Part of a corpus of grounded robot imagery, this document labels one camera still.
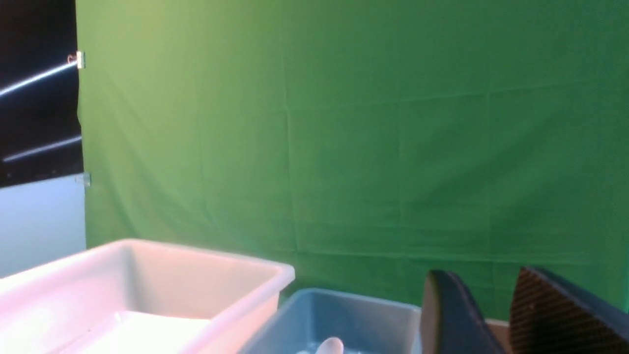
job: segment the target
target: blue tub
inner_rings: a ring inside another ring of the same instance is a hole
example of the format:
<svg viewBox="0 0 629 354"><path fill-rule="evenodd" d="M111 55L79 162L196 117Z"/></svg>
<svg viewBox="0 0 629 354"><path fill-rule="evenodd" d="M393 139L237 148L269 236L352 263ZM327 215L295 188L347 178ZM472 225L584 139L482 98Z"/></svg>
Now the blue tub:
<svg viewBox="0 0 629 354"><path fill-rule="evenodd" d="M242 354L314 354L339 337L345 354L420 354L420 308L323 289L296 292Z"/></svg>

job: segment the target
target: white panel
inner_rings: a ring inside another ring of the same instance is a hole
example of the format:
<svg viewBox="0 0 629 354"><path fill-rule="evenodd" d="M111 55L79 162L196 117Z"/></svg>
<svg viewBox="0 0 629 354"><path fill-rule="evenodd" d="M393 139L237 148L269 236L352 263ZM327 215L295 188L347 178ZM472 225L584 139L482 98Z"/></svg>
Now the white panel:
<svg viewBox="0 0 629 354"><path fill-rule="evenodd" d="M0 189L0 278L85 250L85 189L76 177Z"/></svg>

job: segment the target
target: white tub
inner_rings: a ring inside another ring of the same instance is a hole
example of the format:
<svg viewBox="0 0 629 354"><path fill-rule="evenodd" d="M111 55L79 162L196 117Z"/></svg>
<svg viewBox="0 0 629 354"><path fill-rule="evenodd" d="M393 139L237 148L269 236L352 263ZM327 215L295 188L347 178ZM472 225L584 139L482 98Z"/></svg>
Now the white tub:
<svg viewBox="0 0 629 354"><path fill-rule="evenodd" d="M187 338L179 353L235 353L275 313L294 277L292 266L271 261L117 241L0 280L0 353L82 351L114 319L146 315L190 319L178 327L196 332L179 336Z"/></svg>

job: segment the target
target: green screen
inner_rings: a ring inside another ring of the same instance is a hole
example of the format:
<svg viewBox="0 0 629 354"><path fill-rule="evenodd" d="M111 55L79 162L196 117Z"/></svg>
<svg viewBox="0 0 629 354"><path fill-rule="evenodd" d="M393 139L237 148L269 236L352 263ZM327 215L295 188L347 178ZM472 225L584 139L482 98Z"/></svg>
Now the green screen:
<svg viewBox="0 0 629 354"><path fill-rule="evenodd" d="M421 303L518 267L626 309L629 3L77 0L87 240Z"/></svg>

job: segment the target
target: plastic bin rim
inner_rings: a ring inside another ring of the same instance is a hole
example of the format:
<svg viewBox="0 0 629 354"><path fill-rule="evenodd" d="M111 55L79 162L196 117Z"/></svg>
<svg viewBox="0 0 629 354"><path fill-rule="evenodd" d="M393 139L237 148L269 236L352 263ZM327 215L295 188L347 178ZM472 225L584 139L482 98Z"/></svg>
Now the plastic bin rim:
<svg viewBox="0 0 629 354"><path fill-rule="evenodd" d="M245 262L258 263L260 265L273 267L279 273L287 273L289 277L292 277L292 280L294 280L294 273L295 273L294 267L291 265L284 264L284 263L265 260L263 258L245 256L245 255L237 254L237 253L229 253L229 252L215 251L213 249L187 246L183 244L167 243L167 242L152 241L152 240L137 239L137 238L126 238L126 239L120 239L120 240L112 241L110 243L102 244L94 248L89 248L79 253L71 254L69 256L60 258L58 260L54 260L54 261L45 263L43 265L36 266L29 270L25 270L25 271L10 275L6 278L0 278L0 296L5 296L5 295L13 293L14 291L19 291L20 287L28 286L28 284L35 279L48 277L68 267L77 267L81 263L85 262L86 258L90 258L91 256L94 256L96 254L107 253L110 250L133 249L133 246L136 244L137 245L145 244L147 246L155 246L155 247L160 247L160 248L179 249L181 251L196 251L196 252L202 252L206 254L213 254L219 257L226 257L226 258L232 258L232 259L245 261Z"/></svg>
<svg viewBox="0 0 629 354"><path fill-rule="evenodd" d="M413 304L407 304L405 302L381 299L379 297L360 295L360 294L355 294L355 293L351 293L351 292L342 292L342 291L329 290L329 289L323 289L323 288L304 288L304 289L300 289L300 290L296 291L295 293L293 293L291 295L290 299L288 299L282 305L282 308L280 309L280 311L278 311L278 314L280 312L282 312L282 310L285 307L287 307L287 305L291 305L291 304L295 303L297 300L299 300L299 298L304 297L307 294L334 295L334 296L337 296L337 297L353 298L353 299L359 299L359 300L364 300L364 301L377 302L379 304L392 305L392 306L398 306L398 307L405 307L405 308L407 308L409 310L421 312L421 308L419 306L413 305Z"/></svg>

